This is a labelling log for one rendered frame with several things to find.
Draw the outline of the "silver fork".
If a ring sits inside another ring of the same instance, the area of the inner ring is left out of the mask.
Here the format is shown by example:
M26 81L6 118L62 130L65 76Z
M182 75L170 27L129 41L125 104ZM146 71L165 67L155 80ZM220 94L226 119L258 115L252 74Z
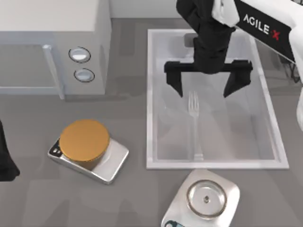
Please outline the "silver fork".
M196 91L190 91L188 97L188 113L193 118L193 135L194 135L194 160L203 161L204 155L201 149L198 135L198 118L199 118L199 98Z

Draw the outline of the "white sink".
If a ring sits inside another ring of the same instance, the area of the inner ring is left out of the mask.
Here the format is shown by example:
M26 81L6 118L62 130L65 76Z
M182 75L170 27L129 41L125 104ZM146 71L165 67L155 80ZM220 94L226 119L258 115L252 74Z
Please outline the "white sink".
M166 83L164 64L191 62L185 47L189 29L148 30L148 169L287 169L289 167L256 42L243 31L232 34L227 62L252 62L251 84L224 98L228 73L183 73L183 97ZM198 135L204 155L194 160L190 91L199 98Z

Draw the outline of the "small microwave knob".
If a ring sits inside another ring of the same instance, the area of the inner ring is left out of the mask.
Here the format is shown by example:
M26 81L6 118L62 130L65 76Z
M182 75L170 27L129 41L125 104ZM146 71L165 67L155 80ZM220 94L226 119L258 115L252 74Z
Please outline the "small microwave knob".
M95 74L87 68L74 71L74 77L82 83L90 83L94 80Z

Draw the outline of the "large microwave knob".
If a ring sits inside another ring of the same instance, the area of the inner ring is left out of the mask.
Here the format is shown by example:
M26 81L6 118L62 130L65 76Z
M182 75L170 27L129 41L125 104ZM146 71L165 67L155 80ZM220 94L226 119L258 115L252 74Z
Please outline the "large microwave knob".
M89 50L84 47L77 47L68 51L69 58L77 63L86 63L91 59Z

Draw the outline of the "silver kitchen scale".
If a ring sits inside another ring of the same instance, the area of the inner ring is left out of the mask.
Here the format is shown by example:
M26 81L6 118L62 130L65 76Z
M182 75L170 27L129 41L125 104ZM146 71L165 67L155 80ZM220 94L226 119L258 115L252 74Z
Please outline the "silver kitchen scale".
M111 184L123 163L126 161L129 150L114 139L110 139L104 155L92 163L80 164L68 159L62 152L57 140L47 153L48 157L58 164L79 172L95 181Z

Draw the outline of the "orange round block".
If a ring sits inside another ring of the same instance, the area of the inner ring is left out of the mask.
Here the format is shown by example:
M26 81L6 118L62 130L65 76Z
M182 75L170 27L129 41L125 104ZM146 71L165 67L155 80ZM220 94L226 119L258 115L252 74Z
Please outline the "orange round block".
M107 128L97 120L77 120L63 129L59 146L72 162L92 170L101 160L109 146Z

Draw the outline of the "pale microwave oven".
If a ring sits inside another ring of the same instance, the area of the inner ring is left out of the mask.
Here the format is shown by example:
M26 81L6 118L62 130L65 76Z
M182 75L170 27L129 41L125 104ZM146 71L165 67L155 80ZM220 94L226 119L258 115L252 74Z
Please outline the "pale microwave oven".
M0 94L58 95L45 44L53 47L65 97L105 94L111 32L109 0L0 0ZM89 50L88 62L69 58L77 47ZM94 72L92 82L74 77L83 68Z

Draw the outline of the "white scale with round plate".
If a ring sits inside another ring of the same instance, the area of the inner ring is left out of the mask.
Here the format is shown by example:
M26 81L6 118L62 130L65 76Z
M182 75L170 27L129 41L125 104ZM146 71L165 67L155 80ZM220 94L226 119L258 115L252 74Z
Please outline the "white scale with round plate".
M180 186L160 227L230 227L239 199L235 183L195 169Z

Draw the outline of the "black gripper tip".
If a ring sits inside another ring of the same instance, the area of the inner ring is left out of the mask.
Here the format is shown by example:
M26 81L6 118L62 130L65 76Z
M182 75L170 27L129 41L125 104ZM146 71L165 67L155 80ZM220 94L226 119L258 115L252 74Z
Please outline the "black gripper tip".
M20 170L9 153L4 129L0 120L0 182L14 181L20 175Z

